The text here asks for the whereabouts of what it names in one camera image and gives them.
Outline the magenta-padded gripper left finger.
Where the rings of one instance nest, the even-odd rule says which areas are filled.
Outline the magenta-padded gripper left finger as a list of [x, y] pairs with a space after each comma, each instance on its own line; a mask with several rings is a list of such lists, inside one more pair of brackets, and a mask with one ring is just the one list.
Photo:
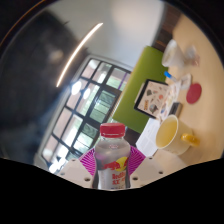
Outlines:
[[91, 149], [78, 159], [69, 160], [58, 176], [84, 188], [92, 188], [96, 174], [95, 150]]

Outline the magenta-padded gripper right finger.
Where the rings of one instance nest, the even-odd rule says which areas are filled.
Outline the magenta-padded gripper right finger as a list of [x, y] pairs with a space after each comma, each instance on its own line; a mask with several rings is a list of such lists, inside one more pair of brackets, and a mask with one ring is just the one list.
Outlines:
[[162, 178], [165, 174], [153, 157], [146, 157], [135, 147], [131, 147], [127, 169], [131, 187], [143, 187]]

